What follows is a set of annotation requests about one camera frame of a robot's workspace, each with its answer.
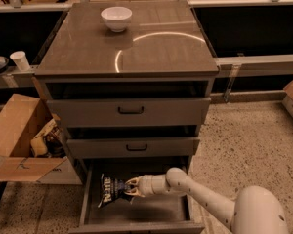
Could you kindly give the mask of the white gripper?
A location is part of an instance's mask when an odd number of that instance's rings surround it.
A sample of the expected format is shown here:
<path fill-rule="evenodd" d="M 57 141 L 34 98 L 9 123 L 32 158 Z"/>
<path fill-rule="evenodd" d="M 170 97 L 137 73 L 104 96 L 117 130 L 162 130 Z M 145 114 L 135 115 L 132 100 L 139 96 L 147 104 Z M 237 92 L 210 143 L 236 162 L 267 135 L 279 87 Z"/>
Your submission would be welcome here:
<path fill-rule="evenodd" d="M 126 184 L 138 184 L 138 190 L 126 192 L 132 197 L 150 197 L 153 195 L 163 195 L 168 192 L 169 185 L 165 175 L 143 175 L 141 177 L 130 178 Z"/>

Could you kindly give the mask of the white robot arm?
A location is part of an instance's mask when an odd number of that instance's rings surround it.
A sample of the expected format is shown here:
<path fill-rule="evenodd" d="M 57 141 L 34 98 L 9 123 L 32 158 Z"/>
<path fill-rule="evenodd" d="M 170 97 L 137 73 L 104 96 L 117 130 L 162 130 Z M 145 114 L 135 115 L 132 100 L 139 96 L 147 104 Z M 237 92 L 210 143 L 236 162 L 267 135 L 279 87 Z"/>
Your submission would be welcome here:
<path fill-rule="evenodd" d="M 179 168 L 170 168 L 165 175 L 134 177 L 126 183 L 127 194 L 134 197 L 188 194 L 232 234 L 289 234 L 279 200 L 260 186 L 242 189 L 232 201 L 197 183 Z"/>

